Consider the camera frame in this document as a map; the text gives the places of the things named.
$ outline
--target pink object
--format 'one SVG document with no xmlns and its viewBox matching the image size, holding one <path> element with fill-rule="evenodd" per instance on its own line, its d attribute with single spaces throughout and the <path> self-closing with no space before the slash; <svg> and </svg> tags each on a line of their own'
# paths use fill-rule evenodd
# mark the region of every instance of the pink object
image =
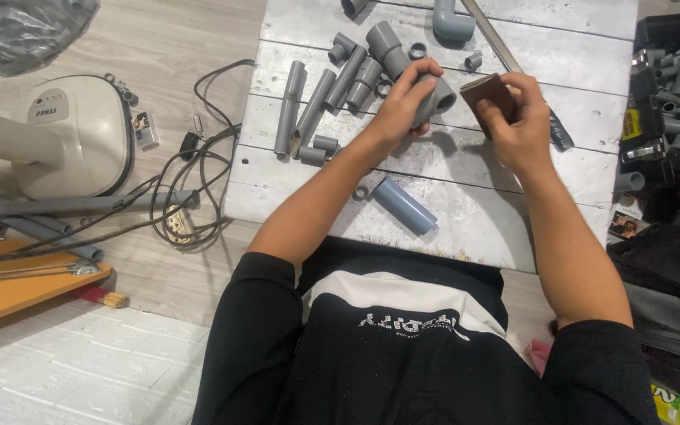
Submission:
<svg viewBox="0 0 680 425">
<path fill-rule="evenodd" d="M 542 377 L 547 366 L 547 358 L 550 357 L 550 349 L 553 344 L 543 343 L 540 340 L 532 340 L 526 349 L 526 353 L 531 358 L 532 366 L 536 374 Z"/>
</svg>

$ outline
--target wooden plank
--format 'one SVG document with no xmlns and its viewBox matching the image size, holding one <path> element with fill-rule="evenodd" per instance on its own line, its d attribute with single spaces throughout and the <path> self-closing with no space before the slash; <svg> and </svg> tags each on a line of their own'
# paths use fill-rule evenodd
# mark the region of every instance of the wooden plank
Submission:
<svg viewBox="0 0 680 425">
<path fill-rule="evenodd" d="M 28 244 L 29 242 L 25 240 L 7 238 L 0 243 L 0 254 L 14 252 L 16 249 Z M 77 259 L 78 257 L 68 253 L 55 253 L 47 256 L 17 259 L 0 262 L 0 272 L 16 270 L 18 268 L 57 266 L 74 262 Z M 70 273 L 64 273 L 51 276 L 1 279 L 0 318 L 109 276 L 112 268 L 108 264 L 100 262 L 98 266 L 101 269 L 100 272 L 93 275 L 73 276 Z M 29 272 L 29 274 L 38 275 L 39 273 L 53 272 L 54 270 L 58 269 L 33 271 Z"/>
<path fill-rule="evenodd" d="M 307 78 L 302 102 L 308 102 L 325 68 L 337 70 L 329 63 L 325 51 L 262 41 L 256 55 L 257 66 L 251 78 L 250 93 L 281 99 L 285 92 L 290 63 L 293 61 L 302 61 L 306 67 Z M 482 75 L 445 70 L 443 77 L 457 91 L 461 85 L 481 78 Z M 626 112 L 625 97 L 554 85 L 542 85 L 542 90 L 576 146 L 601 152 L 618 152 L 623 114 Z M 382 99 L 370 95 L 361 110 L 376 112 L 382 102 Z M 431 121 L 444 126 L 479 129 L 474 113 L 460 97 L 449 111 L 433 116 Z"/>
<path fill-rule="evenodd" d="M 469 54 L 482 52 L 480 72 L 505 72 L 481 31 L 477 30 L 464 46 L 445 48 L 431 31 L 431 15 L 429 9 L 375 3 L 364 16 L 351 21 L 337 0 L 270 0 L 261 38 L 329 49 L 339 31 L 366 45 L 369 29 L 387 20 L 403 48 L 414 42 L 425 43 L 429 56 L 443 67 L 463 70 L 463 60 Z M 628 95 L 632 42 L 501 20 L 492 20 L 492 24 L 524 72 L 540 82 Z"/>
<path fill-rule="evenodd" d="M 298 161 L 280 162 L 269 150 L 236 149 L 224 199 L 224 213 L 264 222 L 319 169 Z M 438 225 L 417 237 L 374 200 L 348 200 L 331 235 L 396 246 L 436 256 L 534 273 L 524 195 L 406 176 L 394 180 L 436 217 Z M 608 210 L 580 206 L 601 244 Z"/>
<path fill-rule="evenodd" d="M 434 6 L 434 0 L 386 0 L 386 2 L 429 9 Z M 477 4 L 487 17 L 496 20 L 633 40 L 639 1 L 479 0 Z M 456 13 L 467 15 L 466 8 L 460 0 L 456 0 Z"/>
<path fill-rule="evenodd" d="M 250 94 L 240 143 L 272 150 L 280 106 L 279 99 Z M 302 103 L 299 112 L 304 108 Z M 346 146 L 372 118 L 368 113 L 354 115 L 341 111 L 337 116 L 325 113 L 314 133 L 333 137 L 340 140 L 341 146 Z M 610 208 L 617 155 L 584 149 L 559 153 L 549 144 L 548 149 L 555 169 L 577 203 Z M 425 137 L 403 140 L 401 148 L 378 168 L 482 188 L 523 192 L 515 176 L 500 166 L 481 131 L 433 124 Z"/>
</svg>

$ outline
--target white stripe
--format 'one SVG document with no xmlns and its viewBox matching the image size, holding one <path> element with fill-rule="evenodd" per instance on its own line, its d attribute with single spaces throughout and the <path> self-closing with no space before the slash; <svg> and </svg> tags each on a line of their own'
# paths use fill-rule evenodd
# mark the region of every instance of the white stripe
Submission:
<svg viewBox="0 0 680 425">
<path fill-rule="evenodd" d="M 392 273 L 379 272 L 359 276 L 334 272 L 316 282 L 303 296 L 303 322 L 306 323 L 314 300 L 321 294 L 333 294 L 354 307 L 372 305 L 407 312 L 439 312 L 451 309 L 460 315 L 458 324 L 464 329 L 494 333 L 505 338 L 505 330 L 468 292 L 449 286 L 409 281 Z"/>
</svg>

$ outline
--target orange wooden board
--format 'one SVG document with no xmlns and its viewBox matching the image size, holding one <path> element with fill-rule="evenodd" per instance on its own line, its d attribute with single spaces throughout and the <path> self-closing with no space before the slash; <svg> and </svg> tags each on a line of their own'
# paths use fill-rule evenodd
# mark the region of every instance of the orange wooden board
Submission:
<svg viewBox="0 0 680 425">
<path fill-rule="evenodd" d="M 0 242 L 0 254 L 9 253 L 28 244 L 29 243 L 24 240 L 9 238 Z M 0 272 L 17 268 L 68 264 L 74 262 L 78 258 L 79 257 L 69 253 L 55 253 L 29 259 L 5 261 L 0 262 Z M 109 276 L 109 273 L 112 271 L 111 266 L 102 262 L 100 262 L 98 266 L 101 271 L 92 275 L 73 276 L 70 273 L 63 273 L 60 275 L 19 277 L 15 279 L 0 280 L 0 317 Z M 37 274 L 50 271 L 53 270 L 33 271 L 29 273 Z"/>
</svg>

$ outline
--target hand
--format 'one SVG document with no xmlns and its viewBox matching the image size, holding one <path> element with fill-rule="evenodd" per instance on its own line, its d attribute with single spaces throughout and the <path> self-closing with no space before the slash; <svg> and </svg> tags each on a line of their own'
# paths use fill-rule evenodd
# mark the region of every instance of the hand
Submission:
<svg viewBox="0 0 680 425">
<path fill-rule="evenodd" d="M 509 72 L 500 80 L 511 87 L 518 105 L 518 122 L 508 125 L 496 104 L 488 99 L 477 103 L 477 112 L 489 126 L 497 159 L 519 178 L 554 172 L 550 157 L 550 107 L 540 85 L 532 76 Z"/>
<path fill-rule="evenodd" d="M 422 73 L 441 76 L 443 71 L 440 65 L 431 58 L 411 62 L 392 86 L 372 122 L 361 132 L 359 139 L 368 139 L 375 144 L 375 151 L 380 161 L 397 148 L 403 136 L 418 137 L 429 131 L 429 121 L 411 129 L 419 103 L 434 90 L 434 78 L 416 83 L 419 74 Z"/>
</svg>

